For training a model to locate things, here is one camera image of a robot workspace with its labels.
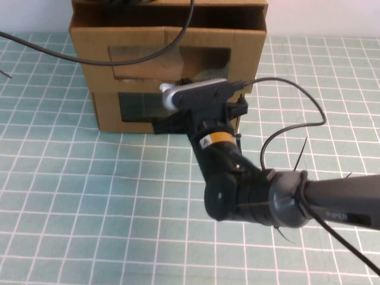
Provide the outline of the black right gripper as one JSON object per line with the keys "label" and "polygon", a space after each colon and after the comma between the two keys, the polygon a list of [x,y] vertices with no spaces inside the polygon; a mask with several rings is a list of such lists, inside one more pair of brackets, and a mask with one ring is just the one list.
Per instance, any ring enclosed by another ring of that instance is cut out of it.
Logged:
{"label": "black right gripper", "polygon": [[230,119],[236,119],[248,112],[248,102],[243,94],[236,102],[217,103],[206,107],[189,109],[189,116],[169,116],[152,120],[153,132],[159,134],[187,134],[203,130],[231,132]]}

